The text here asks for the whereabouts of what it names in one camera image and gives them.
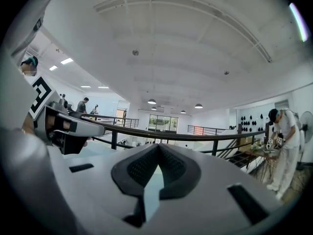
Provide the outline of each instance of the railing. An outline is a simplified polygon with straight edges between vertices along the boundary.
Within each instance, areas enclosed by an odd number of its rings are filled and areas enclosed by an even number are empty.
[[[101,124],[106,128],[106,131],[112,131],[112,141],[105,141],[102,139],[98,139],[92,137],[95,140],[99,140],[101,142],[111,144],[111,148],[116,150],[116,147],[123,147],[123,148],[133,148],[129,145],[119,144],[117,143],[117,133],[127,134],[131,136],[143,137],[143,138],[150,138],[150,139],[161,139],[161,140],[176,140],[176,141],[213,141],[213,150],[210,151],[202,151],[202,153],[211,153],[213,156],[216,156],[217,152],[225,152],[229,153],[235,148],[243,147],[249,144],[253,144],[256,135],[266,133],[268,135],[268,127],[265,131],[259,132],[251,132],[251,133],[244,133],[244,134],[234,134],[234,135],[186,135],[186,134],[171,134],[171,133],[162,133],[162,132],[149,132],[143,131],[138,129],[131,129],[126,128],[118,125],[107,124],[99,121],[95,121],[92,119],[86,119],[86,121]],[[252,137],[252,142],[240,144],[241,138]],[[218,143],[221,140],[233,140],[231,144],[229,144],[226,148],[218,149]]]
[[[191,133],[193,135],[200,135],[200,136],[203,136],[203,135],[219,135],[224,130],[227,130],[227,129],[209,128],[209,127],[188,125],[188,133]]]
[[[86,119],[93,119],[97,123],[105,123],[115,126],[122,126],[127,128],[136,128],[139,124],[139,119],[135,118],[121,118],[121,117],[108,117],[108,116],[100,116],[100,115],[93,115],[93,114],[83,114],[84,120]]]

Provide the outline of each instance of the ceiling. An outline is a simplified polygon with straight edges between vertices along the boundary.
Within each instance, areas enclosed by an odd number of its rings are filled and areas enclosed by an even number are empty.
[[[40,31],[29,45],[27,54],[38,58],[38,71],[62,81],[83,93],[112,93],[110,89],[98,88],[98,86],[104,86],[104,84],[91,76],[75,61],[65,65],[61,64],[61,61],[68,59],[69,56]],[[49,69],[54,65],[58,68],[50,71]],[[91,88],[82,88],[81,86],[91,86]]]
[[[45,17],[46,34],[90,75],[56,73],[76,86],[97,77],[143,110],[150,98],[189,114],[253,101],[262,91],[245,81],[262,86],[305,48],[286,0],[52,0]]]

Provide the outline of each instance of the table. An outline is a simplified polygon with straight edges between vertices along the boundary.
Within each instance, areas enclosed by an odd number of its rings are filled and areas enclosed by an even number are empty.
[[[248,169],[248,166],[250,164],[252,156],[264,158],[266,165],[262,167],[260,182],[262,182],[264,180],[267,169],[269,169],[269,176],[271,177],[273,168],[271,168],[271,166],[269,166],[270,160],[277,160],[279,157],[280,150],[271,149],[271,151],[272,152],[269,152],[269,153],[265,152],[263,149],[260,149],[257,151],[252,151],[250,149],[250,147],[246,147],[246,146],[243,146],[242,150],[239,150],[239,152],[242,152],[242,153],[249,155],[248,163],[246,165],[247,169]]]

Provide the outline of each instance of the ceiling light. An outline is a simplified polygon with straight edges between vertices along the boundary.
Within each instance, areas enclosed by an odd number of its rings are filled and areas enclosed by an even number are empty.
[[[196,109],[202,109],[203,106],[202,106],[202,104],[196,104],[195,108],[196,108]]]
[[[51,71],[53,71],[53,70],[55,70],[57,68],[57,66],[52,66],[49,70],[51,70]]]
[[[73,60],[72,60],[71,58],[68,58],[68,59],[66,59],[66,60],[63,60],[63,61],[61,62],[61,64],[65,65],[65,64],[70,63],[70,62],[73,62]]]
[[[148,103],[149,104],[157,104],[157,102],[152,98],[148,100]]]
[[[298,27],[299,27],[299,30],[300,30],[300,34],[301,34],[301,38],[302,38],[302,41],[305,42],[307,41],[308,39],[308,33],[306,31],[306,27],[305,27],[305,22],[300,14],[300,12],[298,11],[297,7],[291,3],[289,5],[289,8],[291,9],[292,13],[293,13],[293,16],[295,17],[295,20],[297,21],[297,24],[298,24]]]

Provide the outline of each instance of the person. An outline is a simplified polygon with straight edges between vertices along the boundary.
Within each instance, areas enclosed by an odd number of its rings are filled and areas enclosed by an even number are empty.
[[[273,139],[278,135],[278,143],[274,148],[280,149],[277,169],[273,182],[267,185],[269,190],[277,192],[280,199],[291,184],[295,172],[300,146],[300,132],[293,112],[288,109],[272,109],[268,117],[274,124],[274,132],[267,143],[267,150],[273,145]]]
[[[37,74],[38,59],[35,56],[27,58],[21,63],[21,70],[25,76],[35,76]]]
[[[86,112],[86,104],[88,103],[89,101],[89,98],[88,97],[85,97],[83,101],[80,101],[77,105],[77,112],[81,112],[81,113],[85,113],[87,114]]]
[[[90,112],[90,114],[98,114],[98,105],[96,104],[95,107],[93,108],[92,112]]]

